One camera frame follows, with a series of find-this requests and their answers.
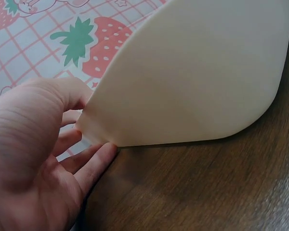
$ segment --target wooden table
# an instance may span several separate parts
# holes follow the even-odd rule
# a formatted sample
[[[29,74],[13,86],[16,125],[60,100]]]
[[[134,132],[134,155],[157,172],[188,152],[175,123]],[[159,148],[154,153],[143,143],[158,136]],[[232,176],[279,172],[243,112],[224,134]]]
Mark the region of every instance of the wooden table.
[[[276,99],[227,139],[125,149],[96,184],[84,230],[289,230],[289,50]]]

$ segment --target curved foam piece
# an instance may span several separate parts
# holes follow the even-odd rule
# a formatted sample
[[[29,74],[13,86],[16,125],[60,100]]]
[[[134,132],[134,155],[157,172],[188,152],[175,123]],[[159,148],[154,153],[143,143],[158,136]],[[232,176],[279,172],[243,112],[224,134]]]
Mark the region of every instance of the curved foam piece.
[[[233,135],[270,106],[289,0],[172,0],[115,56],[77,127],[117,146]]]

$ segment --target tablecloth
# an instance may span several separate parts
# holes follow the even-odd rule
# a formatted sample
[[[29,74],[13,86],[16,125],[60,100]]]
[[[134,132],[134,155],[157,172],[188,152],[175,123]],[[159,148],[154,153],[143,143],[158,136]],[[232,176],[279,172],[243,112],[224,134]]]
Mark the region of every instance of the tablecloth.
[[[32,77],[75,76],[94,90],[126,39],[165,2],[0,0],[0,95]]]

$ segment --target hand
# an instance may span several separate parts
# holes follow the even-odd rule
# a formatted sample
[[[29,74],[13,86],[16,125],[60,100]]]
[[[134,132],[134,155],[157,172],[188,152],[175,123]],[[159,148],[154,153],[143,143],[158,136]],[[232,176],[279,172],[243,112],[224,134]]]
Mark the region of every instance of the hand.
[[[56,156],[81,140],[59,134],[91,95],[77,78],[37,79],[0,97],[0,230],[62,231],[110,164],[116,146],[97,145],[60,163]]]

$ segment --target strawberry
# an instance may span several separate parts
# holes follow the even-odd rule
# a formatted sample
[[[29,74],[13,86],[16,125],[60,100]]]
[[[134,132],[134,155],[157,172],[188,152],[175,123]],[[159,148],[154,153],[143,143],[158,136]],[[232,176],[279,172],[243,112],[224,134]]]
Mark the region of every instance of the strawberry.
[[[95,35],[99,43],[90,49],[90,60],[82,64],[82,71],[89,76],[101,78],[132,31],[112,18],[98,17],[94,22],[98,26]]]
[[[75,26],[70,26],[69,31],[55,32],[50,35],[50,38],[64,38],[60,42],[67,45],[63,53],[66,56],[64,66],[73,62],[78,67],[80,59],[86,57],[86,46],[91,45],[89,61],[82,63],[82,71],[91,77],[101,78],[114,55],[131,35],[131,30],[124,24],[107,17],[98,17],[94,22],[98,27],[95,32],[98,44],[93,43],[94,39],[90,35],[94,28],[94,25],[90,24],[90,19],[82,22],[79,17]]]
[[[0,0],[0,29],[6,28],[15,22],[19,14],[14,0]]]

